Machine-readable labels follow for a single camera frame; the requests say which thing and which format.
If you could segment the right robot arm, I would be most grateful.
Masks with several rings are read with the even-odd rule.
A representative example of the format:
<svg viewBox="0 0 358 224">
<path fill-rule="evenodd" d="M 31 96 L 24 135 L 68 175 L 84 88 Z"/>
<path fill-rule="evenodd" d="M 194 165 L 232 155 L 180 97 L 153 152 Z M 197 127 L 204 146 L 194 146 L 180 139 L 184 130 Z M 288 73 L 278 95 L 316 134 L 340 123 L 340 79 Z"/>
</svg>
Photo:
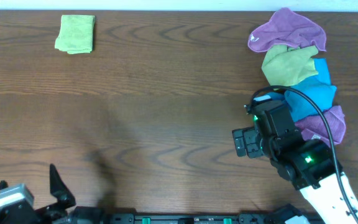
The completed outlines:
<svg viewBox="0 0 358 224">
<path fill-rule="evenodd" d="M 325 223 L 358 223 L 358 200 L 342 166 L 319 139 L 305 141 L 297 128 L 281 135 L 257 127 L 232 131 L 239 157 L 268 157 L 279 176 L 301 192 Z"/>
</svg>

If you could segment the light green cloth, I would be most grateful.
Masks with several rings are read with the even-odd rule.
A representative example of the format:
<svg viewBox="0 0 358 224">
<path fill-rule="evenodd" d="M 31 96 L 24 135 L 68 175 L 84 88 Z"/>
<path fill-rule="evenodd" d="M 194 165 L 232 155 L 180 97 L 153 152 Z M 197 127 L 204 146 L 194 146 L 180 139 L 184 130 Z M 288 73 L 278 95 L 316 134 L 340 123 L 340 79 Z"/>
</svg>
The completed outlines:
<svg viewBox="0 0 358 224">
<path fill-rule="evenodd" d="M 55 48 L 68 54 L 88 54 L 93 50 L 95 16 L 62 15 Z"/>
</svg>

